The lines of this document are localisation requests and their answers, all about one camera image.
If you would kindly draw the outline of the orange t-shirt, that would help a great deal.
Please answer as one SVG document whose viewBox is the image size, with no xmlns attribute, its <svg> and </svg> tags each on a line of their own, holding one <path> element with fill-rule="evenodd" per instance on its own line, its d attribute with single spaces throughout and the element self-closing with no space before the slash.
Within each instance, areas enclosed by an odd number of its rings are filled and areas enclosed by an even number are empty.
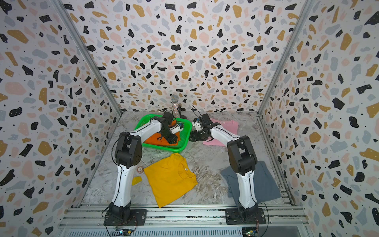
<svg viewBox="0 0 379 237">
<path fill-rule="evenodd" d="M 176 143 L 170 144 L 160 133 L 155 133 L 153 136 L 148 138 L 144 143 L 150 144 L 150 145 L 156 145 L 156 146 L 177 146 L 180 138 L 180 133 L 177 132 L 176 134 L 177 141 Z"/>
</svg>

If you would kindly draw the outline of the yellow t-shirt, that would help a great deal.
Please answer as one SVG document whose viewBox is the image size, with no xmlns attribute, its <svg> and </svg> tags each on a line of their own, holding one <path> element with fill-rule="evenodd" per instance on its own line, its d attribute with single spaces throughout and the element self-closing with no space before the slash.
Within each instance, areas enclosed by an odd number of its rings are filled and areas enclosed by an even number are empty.
<svg viewBox="0 0 379 237">
<path fill-rule="evenodd" d="M 150 165 L 144 172 L 159 208 L 176 201 L 198 184 L 187 160 L 178 153 Z"/>
</svg>

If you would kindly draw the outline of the grey-blue t-shirt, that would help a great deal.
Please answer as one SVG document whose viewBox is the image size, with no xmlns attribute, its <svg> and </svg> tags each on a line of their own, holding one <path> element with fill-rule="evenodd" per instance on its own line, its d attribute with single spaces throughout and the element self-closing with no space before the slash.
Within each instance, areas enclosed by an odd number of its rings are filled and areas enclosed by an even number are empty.
<svg viewBox="0 0 379 237">
<path fill-rule="evenodd" d="M 228 167 L 221 171 L 222 177 L 228 184 L 228 197 L 232 197 L 235 204 L 239 202 L 239 186 L 237 174 Z M 258 203 L 271 201 L 281 197 L 280 190 L 269 172 L 264 161 L 258 161 L 254 173 L 254 190 Z"/>
</svg>

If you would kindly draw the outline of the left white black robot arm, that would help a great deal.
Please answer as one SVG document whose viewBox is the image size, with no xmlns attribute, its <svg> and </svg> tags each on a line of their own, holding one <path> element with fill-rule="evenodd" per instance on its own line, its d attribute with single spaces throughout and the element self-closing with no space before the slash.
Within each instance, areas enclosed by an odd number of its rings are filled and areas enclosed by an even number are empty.
<svg viewBox="0 0 379 237">
<path fill-rule="evenodd" d="M 177 142 L 178 137 L 171 128 L 174 120 L 172 113 L 165 112 L 160 117 L 152 117 L 140 128 L 122 132 L 119 135 L 114 152 L 118 183 L 115 188 L 114 201 L 109 205 L 109 212 L 122 214 L 130 208 L 132 179 L 143 156 L 143 143 L 156 133 L 160 133 L 171 144 Z"/>
</svg>

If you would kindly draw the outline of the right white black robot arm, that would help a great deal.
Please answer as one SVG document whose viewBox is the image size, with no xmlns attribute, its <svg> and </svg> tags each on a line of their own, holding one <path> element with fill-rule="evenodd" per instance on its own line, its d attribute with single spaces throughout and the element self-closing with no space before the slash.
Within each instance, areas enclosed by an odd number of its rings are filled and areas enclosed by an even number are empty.
<svg viewBox="0 0 379 237">
<path fill-rule="evenodd" d="M 237 174 L 238 211 L 245 216 L 256 213 L 259 207 L 254 189 L 254 174 L 258 160 L 250 138 L 227 131 L 220 123 L 213 122 L 208 114 L 195 118 L 192 125 L 195 130 L 190 133 L 191 142 L 213 139 L 227 147 L 230 166 Z"/>
</svg>

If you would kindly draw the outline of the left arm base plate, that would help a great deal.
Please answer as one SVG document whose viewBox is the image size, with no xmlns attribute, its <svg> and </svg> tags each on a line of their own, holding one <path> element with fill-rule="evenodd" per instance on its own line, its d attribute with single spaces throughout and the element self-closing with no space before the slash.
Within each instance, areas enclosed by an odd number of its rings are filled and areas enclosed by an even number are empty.
<svg viewBox="0 0 379 237">
<path fill-rule="evenodd" d="M 146 209 L 127 209 L 125 212 L 108 211 L 105 215 L 104 226 L 144 226 Z"/>
</svg>

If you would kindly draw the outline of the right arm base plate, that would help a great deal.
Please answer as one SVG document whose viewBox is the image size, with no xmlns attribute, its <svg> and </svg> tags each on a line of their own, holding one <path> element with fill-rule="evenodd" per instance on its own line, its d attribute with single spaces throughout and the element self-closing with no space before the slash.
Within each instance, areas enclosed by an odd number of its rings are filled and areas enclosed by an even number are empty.
<svg viewBox="0 0 379 237">
<path fill-rule="evenodd" d="M 248 210 L 227 208 L 225 209 L 225 215 L 227 225 L 266 224 L 266 218 L 262 208 L 250 208 Z"/>
</svg>

